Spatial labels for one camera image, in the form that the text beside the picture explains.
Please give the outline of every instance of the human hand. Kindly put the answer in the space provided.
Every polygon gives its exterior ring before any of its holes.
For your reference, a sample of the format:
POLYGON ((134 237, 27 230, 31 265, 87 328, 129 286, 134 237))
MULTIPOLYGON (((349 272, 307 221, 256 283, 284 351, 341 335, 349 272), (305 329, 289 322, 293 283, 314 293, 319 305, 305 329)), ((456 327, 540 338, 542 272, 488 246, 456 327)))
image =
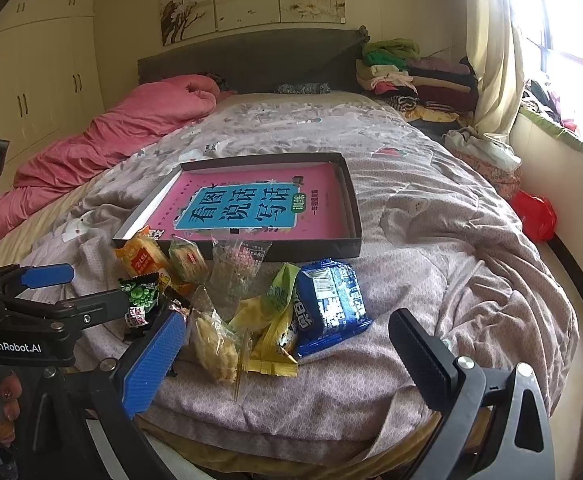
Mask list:
POLYGON ((22 385, 15 373, 11 373, 0 383, 0 398, 4 404, 2 412, 6 420, 0 422, 0 446, 9 447, 15 439, 14 420, 20 415, 18 398, 22 395, 22 385))

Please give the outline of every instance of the pink quilt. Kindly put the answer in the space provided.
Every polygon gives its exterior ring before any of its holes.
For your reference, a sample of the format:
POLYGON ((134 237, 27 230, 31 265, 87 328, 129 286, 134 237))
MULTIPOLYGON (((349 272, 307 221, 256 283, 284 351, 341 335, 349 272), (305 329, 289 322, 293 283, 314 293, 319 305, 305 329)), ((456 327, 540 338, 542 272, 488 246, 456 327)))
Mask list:
POLYGON ((62 139, 30 158, 0 197, 0 238, 36 211, 129 158, 162 136, 206 117, 221 98, 202 75, 143 84, 81 135, 62 139))

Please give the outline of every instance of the white curtain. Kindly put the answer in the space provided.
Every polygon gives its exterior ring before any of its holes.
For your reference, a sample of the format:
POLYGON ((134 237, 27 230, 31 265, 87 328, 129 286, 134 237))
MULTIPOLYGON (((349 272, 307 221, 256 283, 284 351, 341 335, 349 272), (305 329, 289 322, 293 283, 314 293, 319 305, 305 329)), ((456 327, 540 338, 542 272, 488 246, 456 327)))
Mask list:
POLYGON ((467 57, 478 77, 475 128, 506 141, 525 82, 511 0, 467 0, 467 57))

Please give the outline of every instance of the bed frame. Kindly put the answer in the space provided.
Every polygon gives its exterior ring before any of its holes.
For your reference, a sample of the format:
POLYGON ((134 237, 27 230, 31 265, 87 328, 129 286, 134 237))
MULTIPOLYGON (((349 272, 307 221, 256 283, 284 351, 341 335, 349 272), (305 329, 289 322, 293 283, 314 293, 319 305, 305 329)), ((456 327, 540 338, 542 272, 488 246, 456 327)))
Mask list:
POLYGON ((273 92, 280 84, 329 83, 332 90, 361 92, 356 59, 367 29, 282 28, 223 36, 138 61, 140 84, 212 72, 240 94, 273 92))

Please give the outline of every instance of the barcode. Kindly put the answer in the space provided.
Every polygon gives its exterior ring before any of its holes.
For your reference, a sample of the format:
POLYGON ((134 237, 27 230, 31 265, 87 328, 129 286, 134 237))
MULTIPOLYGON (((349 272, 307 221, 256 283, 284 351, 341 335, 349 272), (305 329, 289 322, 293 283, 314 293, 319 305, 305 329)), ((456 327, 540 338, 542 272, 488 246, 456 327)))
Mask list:
POLYGON ((311 273, 316 291, 316 300, 325 300, 338 296, 330 269, 318 269, 311 273))

